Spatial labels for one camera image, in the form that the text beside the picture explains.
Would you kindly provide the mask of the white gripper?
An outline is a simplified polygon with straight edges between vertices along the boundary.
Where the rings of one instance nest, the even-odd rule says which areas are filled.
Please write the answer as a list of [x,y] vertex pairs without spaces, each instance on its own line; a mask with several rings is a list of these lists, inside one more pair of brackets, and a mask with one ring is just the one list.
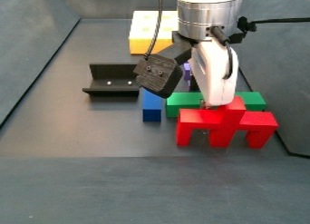
[[206,105],[231,103],[239,70],[239,58],[234,49],[229,54],[217,39],[210,38],[193,46],[189,63]]

